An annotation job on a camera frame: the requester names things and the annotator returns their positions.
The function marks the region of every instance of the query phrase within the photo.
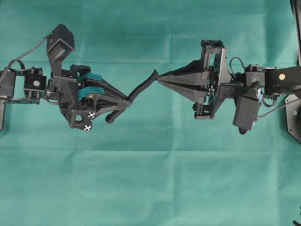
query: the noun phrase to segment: black plastic part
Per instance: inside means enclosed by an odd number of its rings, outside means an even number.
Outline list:
[[[261,102],[259,89],[260,83],[254,82],[246,94],[238,97],[233,125],[244,130],[252,129]]]
[[[0,131],[4,127],[5,102],[0,100]]]
[[[265,72],[265,93],[286,93],[301,89],[301,67],[272,69]]]
[[[0,97],[13,97],[15,90],[16,73],[8,71],[0,83]]]
[[[131,93],[128,95],[128,101],[133,102],[135,98],[145,89],[147,89],[156,79],[158,78],[158,72],[154,70],[154,72],[151,74],[151,76],[145,80],[143,83],[141,83],[139,86],[137,86]],[[106,122],[111,124],[114,122],[114,120],[120,116],[126,109],[121,110],[115,110],[112,113],[108,114],[105,118]]]
[[[243,128],[238,128],[238,131],[239,131],[239,133],[241,134],[241,135],[244,135],[244,134],[246,134],[247,133],[247,129],[243,129]]]
[[[47,38],[46,53],[53,76],[61,76],[62,61],[75,50],[74,36],[66,26],[59,24]]]

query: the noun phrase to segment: metal bracket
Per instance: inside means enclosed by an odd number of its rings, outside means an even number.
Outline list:
[[[285,103],[288,104],[294,100],[297,100],[298,97],[294,94],[289,95],[285,99]],[[301,120],[298,118],[299,108],[301,106],[300,101],[296,101],[285,107],[286,109],[286,122],[287,122],[287,131],[291,134],[297,141],[301,143]]]

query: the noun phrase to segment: black cable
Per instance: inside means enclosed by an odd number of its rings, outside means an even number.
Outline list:
[[[139,86],[137,86],[131,93],[130,95],[128,95],[127,99],[130,102],[133,102],[134,99],[145,89],[147,89],[157,78],[158,78],[159,74],[156,70],[154,70],[154,72],[151,74],[151,76],[145,80],[143,83],[141,83]],[[112,113],[108,114],[107,117],[105,118],[107,123],[113,123],[114,120],[120,116],[125,109],[120,109],[120,110],[115,110]]]
[[[57,96],[57,102],[52,102],[50,101],[47,97],[45,97],[45,101],[51,105],[59,105],[61,103],[61,97],[58,91],[56,91],[56,96]]]
[[[51,105],[59,105],[59,104],[61,103],[60,101],[58,101],[58,102],[52,102],[52,101],[50,101],[50,100],[47,99],[47,98],[45,98],[45,101],[46,101],[47,103],[51,104]]]
[[[25,65],[22,60],[17,60],[17,62],[20,64],[21,69],[25,69]]]
[[[271,105],[269,105],[267,102],[265,102],[264,99],[262,99],[262,103],[266,107],[272,107],[272,106],[274,106],[277,103],[277,99],[273,99],[273,103]]]
[[[243,69],[246,69],[246,67],[245,67],[245,65],[244,65],[244,62],[243,62],[239,57],[237,57],[237,56],[233,57],[233,58],[230,60],[230,62],[229,62],[230,69],[231,69],[231,72],[232,72],[233,76],[234,76],[234,71],[233,71],[233,69],[232,69],[232,61],[233,61],[234,59],[238,59],[238,60],[240,61],[240,63],[241,63],[241,66],[243,67]]]
[[[282,106],[280,106],[280,107],[276,107],[276,108],[274,108],[273,110],[271,110],[271,111],[269,111],[269,112],[267,112],[267,113],[265,113],[265,114],[263,114],[263,115],[257,116],[256,119],[262,119],[262,118],[268,116],[269,114],[273,113],[274,111],[279,110],[279,109],[281,109],[281,108],[284,108],[284,107],[286,107],[286,106],[288,106],[288,105],[290,105],[290,104],[292,104],[292,103],[294,103],[294,102],[296,102],[296,101],[300,101],[300,99],[293,100],[292,102],[289,102],[289,103],[287,103],[287,104],[285,104],[285,105],[282,105]]]
[[[1,78],[0,78],[0,83],[1,83],[1,81],[4,79],[5,75],[7,74],[7,72],[9,71],[9,69],[11,68],[11,66],[12,66],[15,62],[18,62],[21,58],[23,58],[24,56],[26,56],[26,55],[30,54],[31,52],[33,52],[34,50],[36,50],[36,49],[43,43],[43,41],[44,41],[46,38],[50,37],[50,36],[51,36],[51,35],[45,36],[44,38],[42,38],[42,39],[39,41],[39,43],[38,43],[35,47],[33,47],[32,49],[28,50],[26,53],[22,54],[22,55],[19,56],[18,58],[16,58],[16,59],[10,61],[9,64],[8,64],[8,66],[7,66],[7,68],[5,69],[5,71],[4,71],[4,73],[3,73],[3,75],[2,75]]]

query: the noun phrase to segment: green fabric backdrop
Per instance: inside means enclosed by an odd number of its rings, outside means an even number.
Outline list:
[[[228,59],[294,66],[289,0],[0,0],[0,65],[58,23],[74,34],[64,61],[128,94],[222,40]],[[45,44],[26,57],[49,77]],[[241,71],[238,64],[236,71]],[[22,95],[19,79],[16,96]],[[113,124],[70,129],[57,106],[8,105],[0,133],[3,226],[284,226],[300,220],[301,146],[285,111],[241,136],[229,100],[196,121],[192,102],[154,83]],[[260,113],[266,112],[262,107]]]

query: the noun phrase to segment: robotic arm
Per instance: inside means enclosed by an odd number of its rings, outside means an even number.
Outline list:
[[[300,35],[300,3],[291,0],[291,4]],[[25,68],[21,61],[22,57],[38,48],[44,40],[47,40],[46,53],[52,71],[48,82],[41,68]],[[230,60],[229,72],[226,48],[220,40],[203,40],[201,47],[199,60],[161,75],[154,71],[126,96],[101,76],[92,73],[89,66],[72,65],[69,70],[62,69],[63,60],[75,48],[73,34],[59,24],[37,46],[12,60],[8,67],[0,71],[0,130],[3,128],[6,104],[39,104],[40,99],[45,99],[48,103],[59,106],[71,128],[90,131],[93,127],[92,120],[102,113],[111,112],[106,121],[114,122],[143,90],[157,80],[194,103],[196,120],[213,119],[224,100],[233,99],[236,106],[233,124],[241,134],[251,130],[258,119],[285,107],[288,132],[301,142],[300,66],[284,69],[245,66],[240,58],[234,57]],[[233,72],[231,63],[235,58],[240,60],[244,73]],[[12,68],[16,62],[21,69]],[[25,77],[23,98],[14,98],[16,76]],[[261,105],[274,106],[282,94],[290,94],[284,105],[258,115]],[[267,104],[266,99],[271,99],[273,104]]]

